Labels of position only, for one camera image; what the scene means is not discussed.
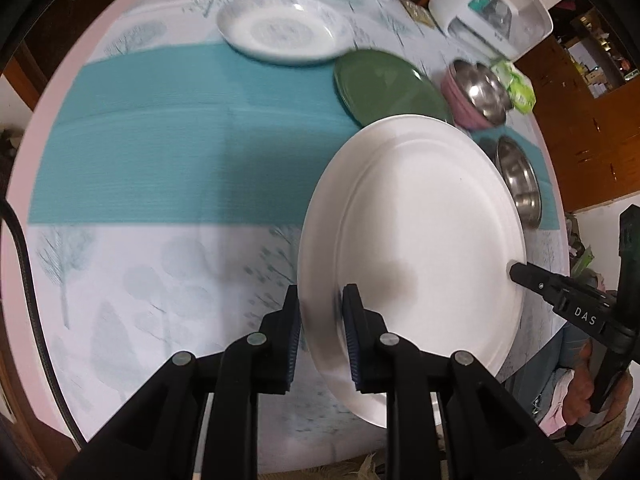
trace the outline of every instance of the metal bowl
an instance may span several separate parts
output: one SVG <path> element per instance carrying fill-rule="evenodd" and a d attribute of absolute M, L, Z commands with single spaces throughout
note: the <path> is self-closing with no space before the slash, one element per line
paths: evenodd
<path fill-rule="evenodd" d="M 463 59 L 455 60 L 449 71 L 471 104 L 494 126 L 507 120 L 513 108 L 511 98 L 496 75 L 485 65 L 473 65 Z"/>
<path fill-rule="evenodd" d="M 529 159 L 511 137 L 502 136 L 494 162 L 515 202 L 522 226 L 537 229 L 542 220 L 542 201 Z"/>

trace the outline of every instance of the hand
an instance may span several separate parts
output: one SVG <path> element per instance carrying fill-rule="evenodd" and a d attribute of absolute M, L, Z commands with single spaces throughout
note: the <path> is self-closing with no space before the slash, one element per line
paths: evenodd
<path fill-rule="evenodd" d="M 578 354 L 578 364 L 575 367 L 574 378 L 569 383 L 569 388 L 562 402 L 562 418 L 568 426 L 575 424 L 578 420 L 591 411 L 589 399 L 593 395 L 593 378 L 589 372 L 589 358 L 591 357 L 591 340 L 580 350 Z M 633 388 L 631 374 L 626 372 L 618 381 L 611 395 L 613 402 L 604 422 L 609 422 L 616 418 L 626 408 Z"/>

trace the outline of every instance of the green plate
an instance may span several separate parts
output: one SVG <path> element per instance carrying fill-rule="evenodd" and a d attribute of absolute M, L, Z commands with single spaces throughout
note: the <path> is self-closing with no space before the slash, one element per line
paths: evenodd
<path fill-rule="evenodd" d="M 401 57 L 355 50 L 335 63 L 344 105 L 361 126 L 394 115 L 418 114 L 453 124 L 449 105 L 430 79 Z"/>

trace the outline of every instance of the white plate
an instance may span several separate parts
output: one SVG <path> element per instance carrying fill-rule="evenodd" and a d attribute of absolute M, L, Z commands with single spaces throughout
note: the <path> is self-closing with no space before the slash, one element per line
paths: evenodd
<path fill-rule="evenodd" d="M 298 294 L 316 368 L 353 413 L 386 426 L 386 397 L 351 381 L 339 305 L 356 283 L 392 332 L 444 356 L 468 350 L 495 375 L 522 312 L 516 261 L 526 261 L 518 213 L 471 139 L 423 116 L 370 124 L 324 170 L 302 230 Z"/>
<path fill-rule="evenodd" d="M 354 45 L 351 23 L 317 0 L 234 0 L 217 22 L 232 47 L 271 63 L 318 63 Z"/>

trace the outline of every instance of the blue placemat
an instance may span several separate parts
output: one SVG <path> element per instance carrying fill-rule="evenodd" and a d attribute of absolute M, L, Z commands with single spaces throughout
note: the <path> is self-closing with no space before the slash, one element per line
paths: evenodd
<path fill-rule="evenodd" d="M 112 57 L 66 96 L 29 222 L 302 225 L 358 129 L 333 64 L 273 66 L 225 43 Z"/>
<path fill-rule="evenodd" d="M 551 185 L 551 179 L 549 178 L 549 172 L 546 169 L 545 158 L 540 151 L 540 148 L 535 144 L 532 144 L 523 136 L 518 134 L 508 126 L 501 126 L 499 128 L 492 128 L 491 130 L 482 130 L 479 132 L 473 132 L 471 137 L 482 147 L 484 140 L 497 141 L 501 136 L 506 135 L 515 140 L 522 148 L 522 151 L 527 155 L 527 158 L 531 162 L 533 171 L 536 173 L 538 180 L 538 186 L 540 187 L 540 199 L 542 203 L 542 221 L 540 222 L 539 229 L 543 230 L 558 230 L 560 225 L 558 223 L 558 210 L 556 209 L 556 199 L 554 197 L 554 188 Z"/>

